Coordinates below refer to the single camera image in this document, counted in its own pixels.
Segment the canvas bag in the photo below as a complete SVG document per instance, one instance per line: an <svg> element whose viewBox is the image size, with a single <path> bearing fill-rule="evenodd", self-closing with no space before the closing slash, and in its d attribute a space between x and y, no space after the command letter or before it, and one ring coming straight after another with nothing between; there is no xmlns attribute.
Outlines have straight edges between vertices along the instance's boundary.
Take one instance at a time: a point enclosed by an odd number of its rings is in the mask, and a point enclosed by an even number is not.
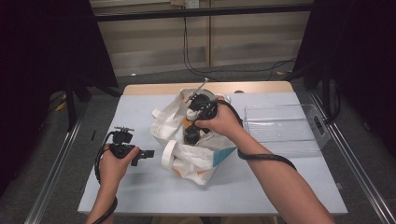
<svg viewBox="0 0 396 224"><path fill-rule="evenodd" d="M205 185L218 165L235 149L235 144L227 137L214 133L204 133L195 146L184 144L182 120L186 116L186 99L196 89L183 89L176 99L164 110L154 109L154 121L150 127L151 135L163 147L162 168L174 170L183 178L198 185Z"/></svg>

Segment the white table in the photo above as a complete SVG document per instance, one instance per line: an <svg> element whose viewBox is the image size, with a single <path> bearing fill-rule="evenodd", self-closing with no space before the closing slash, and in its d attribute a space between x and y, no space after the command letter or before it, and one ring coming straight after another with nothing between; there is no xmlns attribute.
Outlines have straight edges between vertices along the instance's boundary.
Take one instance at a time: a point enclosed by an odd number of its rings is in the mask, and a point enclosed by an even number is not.
<svg viewBox="0 0 396 224"><path fill-rule="evenodd" d="M296 94L289 88L289 83L286 85L284 82L273 84L282 86L280 91L265 92L265 88L263 88L264 92L261 93L228 94L241 118L244 117L244 108L247 105L299 104ZM230 93L231 89L243 90L248 87L248 85L243 85L228 83L224 92L213 92ZM199 84L185 85L186 88L197 86ZM210 85L205 88L211 91ZM128 168L117 193L119 205L115 211L116 214L206 217L277 215L277 211L263 193L248 164L237 157L236 151L219 165L205 186L199 186L191 180L183 179L173 172L162 169L163 149L149 133L149 127L153 121L150 113L153 109L166 107L175 98L178 91L175 89L167 94L128 93L132 89L134 88L128 87L121 96L109 131L113 131L115 126L135 128L132 144L140 146L142 149L154 149L155 156L152 159L140 160L136 167ZM347 213L319 148L316 153L311 152L306 155L291 156L289 159L332 214ZM79 212L89 213L91 211L98 189L99 185L92 169L78 208Z"/></svg>

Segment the metal frame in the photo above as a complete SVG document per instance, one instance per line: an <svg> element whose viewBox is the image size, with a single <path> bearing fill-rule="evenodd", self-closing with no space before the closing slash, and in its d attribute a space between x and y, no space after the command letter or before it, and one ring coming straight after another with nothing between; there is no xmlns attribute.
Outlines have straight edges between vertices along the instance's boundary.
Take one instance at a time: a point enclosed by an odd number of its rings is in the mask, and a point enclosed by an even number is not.
<svg viewBox="0 0 396 224"><path fill-rule="evenodd" d="M314 6L315 4L312 3L312 4L276 5L276 6L263 6L263 7L208 7L208 8L191 8L191 9L178 9L178 10L147 11L147 12L97 14L89 17L62 18L62 20L74 19L74 20L92 20L98 22L132 21L132 20L166 19L166 18L183 18L183 17L299 12L299 11L310 11Z"/></svg>
<svg viewBox="0 0 396 224"><path fill-rule="evenodd" d="M74 125L73 129L67 133L67 136L64 139L64 143L62 144L62 147L58 153L58 157L56 158L55 163L53 163L52 168L49 172L47 180L44 183L44 186L41 188L40 193L35 199L35 203L33 204L32 209L30 210L27 218L24 221L25 224L40 223L41 218L43 217L44 212L47 208L47 205L50 202L50 197L55 189L55 185L59 178L59 175L64 168L64 163L76 139L78 129L87 111L88 104L89 103L84 103L76 124Z"/></svg>
<svg viewBox="0 0 396 224"><path fill-rule="evenodd" d="M319 109L320 115L324 119L327 119L327 109L323 108L323 102L320 100L320 97L312 91L309 93L309 95L314 105L316 105ZM367 199L378 214L381 222L384 224L396 223L395 216L391 213L385 199L382 197L381 193L375 187L370 177L364 171L363 167L359 163L358 158L356 158L355 154L353 153L352 148L349 146L347 140L338 129L338 126L332 121L326 124L326 127L331 134L332 139L334 139L334 142L343 154L346 163L349 165L353 175L358 180L363 192L366 194Z"/></svg>

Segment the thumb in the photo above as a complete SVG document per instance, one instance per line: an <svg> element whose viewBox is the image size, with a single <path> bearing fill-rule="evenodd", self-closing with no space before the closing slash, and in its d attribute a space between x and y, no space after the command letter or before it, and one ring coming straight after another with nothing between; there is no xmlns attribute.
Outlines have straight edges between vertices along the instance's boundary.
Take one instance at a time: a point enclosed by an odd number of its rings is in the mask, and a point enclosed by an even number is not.
<svg viewBox="0 0 396 224"><path fill-rule="evenodd" d="M140 147L134 147L132 150L128 153L128 155L125 157L128 161L131 161L134 159L134 157L139 153Z"/></svg>
<svg viewBox="0 0 396 224"><path fill-rule="evenodd" d="M195 125L200 127L200 128L208 128L209 127L209 121L207 119L198 119L195 121Z"/></svg>

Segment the clear plastic container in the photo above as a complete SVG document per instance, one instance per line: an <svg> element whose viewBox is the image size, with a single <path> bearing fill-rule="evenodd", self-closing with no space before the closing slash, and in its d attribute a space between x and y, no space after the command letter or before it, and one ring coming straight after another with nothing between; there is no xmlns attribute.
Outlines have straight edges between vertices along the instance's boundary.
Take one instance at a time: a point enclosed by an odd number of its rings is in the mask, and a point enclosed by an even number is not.
<svg viewBox="0 0 396 224"><path fill-rule="evenodd" d="M331 139L314 105L247 106L245 129L274 153L318 152Z"/></svg>

